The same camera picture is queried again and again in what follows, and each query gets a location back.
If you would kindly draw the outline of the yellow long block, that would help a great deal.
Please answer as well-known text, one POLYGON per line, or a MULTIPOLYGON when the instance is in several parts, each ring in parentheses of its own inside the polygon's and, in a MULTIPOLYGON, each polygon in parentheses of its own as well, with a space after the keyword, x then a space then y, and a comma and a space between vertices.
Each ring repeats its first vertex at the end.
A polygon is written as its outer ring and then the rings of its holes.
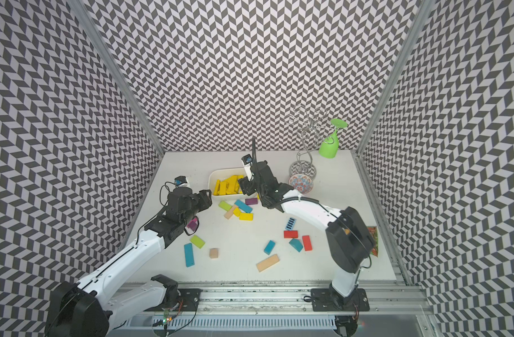
POLYGON ((221 184, 221 181, 217 180, 216 184, 215 184, 214 191, 213 191, 213 195, 214 196, 219 196, 220 184, 221 184))

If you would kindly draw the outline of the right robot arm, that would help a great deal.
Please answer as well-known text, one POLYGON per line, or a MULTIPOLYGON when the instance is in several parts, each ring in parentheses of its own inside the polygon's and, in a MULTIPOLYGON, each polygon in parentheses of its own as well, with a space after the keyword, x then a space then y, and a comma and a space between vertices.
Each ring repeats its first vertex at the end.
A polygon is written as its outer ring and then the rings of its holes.
POLYGON ((296 188, 279 182, 266 161, 247 154, 241 159, 246 177, 239 180, 245 195, 258 194, 266 209, 298 217, 326 234, 331 258, 337 269, 331 293, 341 300, 357 289, 362 264, 371 257, 376 241, 359 212, 348 207, 335 209, 304 196, 296 188))

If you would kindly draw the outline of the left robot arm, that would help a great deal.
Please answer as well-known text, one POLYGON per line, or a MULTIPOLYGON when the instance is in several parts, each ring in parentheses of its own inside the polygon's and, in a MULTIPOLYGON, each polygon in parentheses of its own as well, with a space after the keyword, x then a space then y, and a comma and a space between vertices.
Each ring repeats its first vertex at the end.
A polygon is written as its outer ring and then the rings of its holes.
POLYGON ((78 282, 62 282, 51 292, 45 335, 106 336, 138 313, 169 302, 167 292, 175 282, 164 275, 125 295, 116 293, 212 204, 210 190, 194 193, 183 184, 171 191, 166 205, 140 227, 129 246, 78 282))

